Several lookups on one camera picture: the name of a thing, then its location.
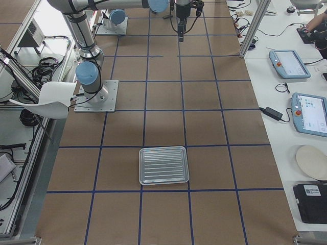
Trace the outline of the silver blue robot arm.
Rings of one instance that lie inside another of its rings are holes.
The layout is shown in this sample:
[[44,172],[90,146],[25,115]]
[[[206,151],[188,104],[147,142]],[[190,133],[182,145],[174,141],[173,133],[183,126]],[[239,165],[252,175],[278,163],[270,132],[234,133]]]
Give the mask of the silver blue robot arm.
[[83,62],[76,68],[76,76],[84,89],[86,103],[103,106],[108,98],[108,89],[101,78],[104,61],[102,50],[96,45],[91,33],[86,10],[124,10],[131,8],[150,9],[160,13],[167,7],[176,10],[178,18],[177,34],[180,41],[186,33],[187,18],[191,9],[196,8],[195,1],[48,1],[60,11],[79,48]]

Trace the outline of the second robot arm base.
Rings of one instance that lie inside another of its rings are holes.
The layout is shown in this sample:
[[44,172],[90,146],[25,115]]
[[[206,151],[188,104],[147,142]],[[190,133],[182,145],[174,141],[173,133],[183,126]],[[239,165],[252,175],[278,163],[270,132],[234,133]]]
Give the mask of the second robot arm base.
[[124,9],[101,10],[101,15],[95,25],[95,36],[126,35],[128,16]]

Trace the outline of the operator hand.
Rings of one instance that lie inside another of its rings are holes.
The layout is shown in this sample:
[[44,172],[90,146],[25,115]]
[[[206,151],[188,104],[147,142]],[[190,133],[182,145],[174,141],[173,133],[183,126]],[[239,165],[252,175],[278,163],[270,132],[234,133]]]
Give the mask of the operator hand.
[[306,24],[306,30],[310,32],[313,29],[315,29],[319,24],[320,24],[319,19],[312,19]]

